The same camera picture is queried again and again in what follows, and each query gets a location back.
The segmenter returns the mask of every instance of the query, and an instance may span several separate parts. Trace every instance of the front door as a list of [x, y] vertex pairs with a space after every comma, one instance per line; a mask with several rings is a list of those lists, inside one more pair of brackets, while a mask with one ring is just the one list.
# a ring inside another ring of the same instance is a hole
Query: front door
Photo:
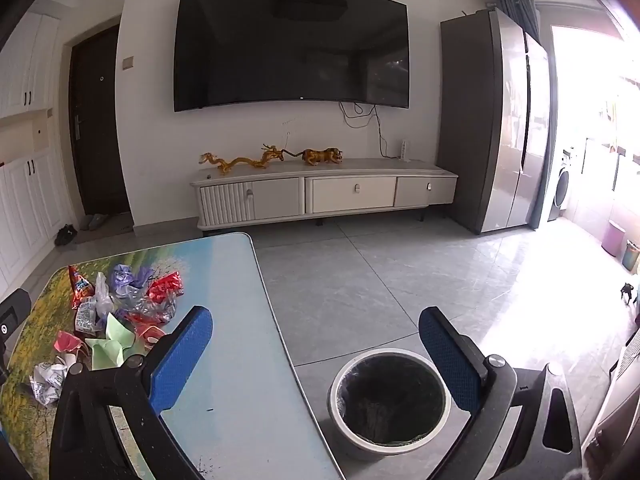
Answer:
[[71, 51], [69, 122], [78, 188], [87, 214], [130, 211], [122, 177], [115, 113], [119, 25]]

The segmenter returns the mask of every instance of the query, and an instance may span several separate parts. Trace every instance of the stainless steel refrigerator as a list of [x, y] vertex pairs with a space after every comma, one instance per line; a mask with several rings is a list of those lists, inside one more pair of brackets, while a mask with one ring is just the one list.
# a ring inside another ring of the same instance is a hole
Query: stainless steel refrigerator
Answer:
[[449, 213], [478, 234], [527, 224], [548, 135], [546, 51], [497, 9], [442, 22], [440, 31], [437, 165], [458, 175]]

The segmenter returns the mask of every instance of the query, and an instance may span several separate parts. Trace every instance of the gray curtain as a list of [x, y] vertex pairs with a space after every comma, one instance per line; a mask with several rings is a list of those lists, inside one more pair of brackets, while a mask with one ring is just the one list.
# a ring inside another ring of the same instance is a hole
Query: gray curtain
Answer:
[[496, 0], [493, 6], [504, 12], [540, 43], [540, 26], [533, 0]]

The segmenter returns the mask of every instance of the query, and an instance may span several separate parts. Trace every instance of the tile floor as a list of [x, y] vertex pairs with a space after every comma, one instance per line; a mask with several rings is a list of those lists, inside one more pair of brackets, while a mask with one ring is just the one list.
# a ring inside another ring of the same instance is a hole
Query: tile floor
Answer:
[[[335, 374], [358, 352], [377, 346], [426, 355], [416, 327], [423, 308], [439, 306], [484, 354], [501, 354], [515, 367], [561, 363], [582, 435], [633, 326], [635, 313], [619, 297], [628, 273], [565, 219], [538, 232], [519, 228], [482, 237], [437, 214], [418, 222], [415, 212], [246, 231], [304, 391], [349, 479], [426, 478], [466, 421], [466, 413], [453, 408], [429, 444], [375, 463], [353, 461], [334, 446], [325, 401]], [[199, 235], [130, 233], [56, 249], [24, 288], [36, 298], [61, 266]], [[500, 461], [517, 418], [511, 411], [479, 478], [490, 478]]]

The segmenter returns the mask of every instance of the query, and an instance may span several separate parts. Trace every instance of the tv screen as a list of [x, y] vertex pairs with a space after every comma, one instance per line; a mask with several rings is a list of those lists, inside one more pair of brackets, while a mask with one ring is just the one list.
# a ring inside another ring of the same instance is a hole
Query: tv screen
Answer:
[[409, 106], [406, 6], [180, 0], [174, 110], [252, 101]]

